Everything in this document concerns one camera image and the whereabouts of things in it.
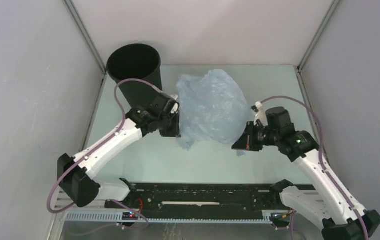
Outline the light blue plastic trash bag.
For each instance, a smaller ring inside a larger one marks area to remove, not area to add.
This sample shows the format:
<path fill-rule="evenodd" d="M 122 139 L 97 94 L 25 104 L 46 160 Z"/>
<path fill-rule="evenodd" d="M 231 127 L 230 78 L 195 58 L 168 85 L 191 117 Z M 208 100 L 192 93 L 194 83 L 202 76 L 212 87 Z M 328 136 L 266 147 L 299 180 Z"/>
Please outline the light blue plastic trash bag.
<path fill-rule="evenodd" d="M 183 74 L 176 90 L 181 134 L 177 143 L 184 150 L 199 142 L 232 145 L 252 118 L 241 89 L 222 69 L 209 70 L 204 76 Z"/>

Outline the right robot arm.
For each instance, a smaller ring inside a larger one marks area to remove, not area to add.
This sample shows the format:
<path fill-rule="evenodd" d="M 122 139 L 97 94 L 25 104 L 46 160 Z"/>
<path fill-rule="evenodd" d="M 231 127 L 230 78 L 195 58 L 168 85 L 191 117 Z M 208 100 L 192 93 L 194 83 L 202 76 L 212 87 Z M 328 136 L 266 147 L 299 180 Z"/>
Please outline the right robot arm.
<path fill-rule="evenodd" d="M 254 120 L 246 123 L 232 149 L 259 152 L 265 146 L 277 147 L 307 177 L 322 200 L 318 203 L 282 180 L 271 185 L 270 206 L 295 210 L 314 224 L 325 240 L 368 240 L 380 224 L 380 215 L 376 210 L 366 210 L 350 194 L 326 163 L 314 138 L 306 131 L 296 131 L 283 107 L 263 110 L 257 102 L 252 111 Z"/>

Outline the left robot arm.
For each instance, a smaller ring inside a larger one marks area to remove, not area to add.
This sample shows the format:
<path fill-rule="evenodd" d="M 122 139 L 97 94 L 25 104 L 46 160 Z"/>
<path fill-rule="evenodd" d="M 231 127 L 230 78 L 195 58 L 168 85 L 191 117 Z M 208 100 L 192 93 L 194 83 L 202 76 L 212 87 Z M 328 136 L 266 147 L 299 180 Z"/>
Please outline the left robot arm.
<path fill-rule="evenodd" d="M 116 200 L 123 208 L 134 206 L 136 195 L 126 179 L 97 182 L 96 176 L 116 155 L 148 134 L 180 137 L 177 99 L 177 95 L 159 92 L 149 103 L 131 108 L 113 130 L 87 149 L 58 158 L 59 187 L 75 206 L 82 208 L 94 200 Z"/>

